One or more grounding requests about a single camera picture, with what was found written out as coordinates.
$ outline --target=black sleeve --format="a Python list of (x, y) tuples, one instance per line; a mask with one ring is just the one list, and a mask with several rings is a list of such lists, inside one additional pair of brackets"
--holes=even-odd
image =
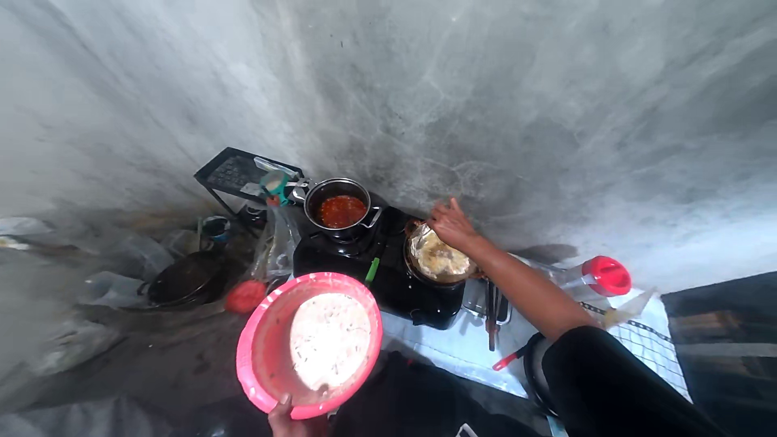
[(542, 371), (572, 437), (726, 435), (599, 328), (564, 334), (545, 353)]

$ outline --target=gray wall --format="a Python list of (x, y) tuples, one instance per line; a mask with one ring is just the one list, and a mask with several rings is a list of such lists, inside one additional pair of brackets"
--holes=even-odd
[(0, 0), (0, 36), (0, 215), (190, 208), (230, 145), (644, 288), (777, 268), (774, 0)]

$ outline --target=white flour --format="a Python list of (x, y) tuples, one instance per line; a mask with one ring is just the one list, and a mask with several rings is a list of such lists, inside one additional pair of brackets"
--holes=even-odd
[(348, 295), (312, 297), (291, 321), (291, 362), (311, 390), (343, 385), (366, 358), (369, 344), (367, 310)]

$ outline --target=pot handle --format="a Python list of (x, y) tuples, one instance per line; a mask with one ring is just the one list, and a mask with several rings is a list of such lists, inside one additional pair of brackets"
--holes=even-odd
[(287, 186), (292, 184), (294, 184), (294, 188), (291, 190), (291, 196), (294, 198), (294, 201), (301, 203), (305, 203), (305, 199), (308, 197), (308, 193), (310, 192), (311, 188), (315, 186), (313, 180), (309, 177), (300, 179), (297, 182), (290, 182), (287, 184)]
[(367, 229), (370, 229), (372, 226), (375, 226), (375, 223), (378, 222), (378, 218), (381, 216), (381, 213), (383, 212), (383, 208), (381, 208), (379, 206), (374, 206), (374, 207), (372, 207), (372, 209), (374, 209), (376, 212), (375, 212), (375, 216), (370, 221), (370, 224), (369, 225), (365, 225), (364, 223), (361, 223), (361, 225), (364, 226)]
[(419, 220), (418, 218), (414, 218), (407, 223), (405, 223), (405, 235), (407, 238), (410, 238), (410, 236), (413, 234), (413, 232), (418, 229), (418, 226), (421, 226), (423, 224), (423, 220)]

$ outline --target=black stove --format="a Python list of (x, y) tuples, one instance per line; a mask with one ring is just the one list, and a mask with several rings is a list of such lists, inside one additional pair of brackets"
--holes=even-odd
[(294, 276), (335, 271), (364, 282), (372, 260), (385, 245), (370, 285), (380, 309), (412, 320), (414, 325), (448, 329), (462, 306), (464, 283), (434, 287), (407, 271), (404, 229), (410, 219), (416, 217), (385, 206), (375, 226), (357, 241), (339, 242), (320, 231), (309, 233), (294, 251)]

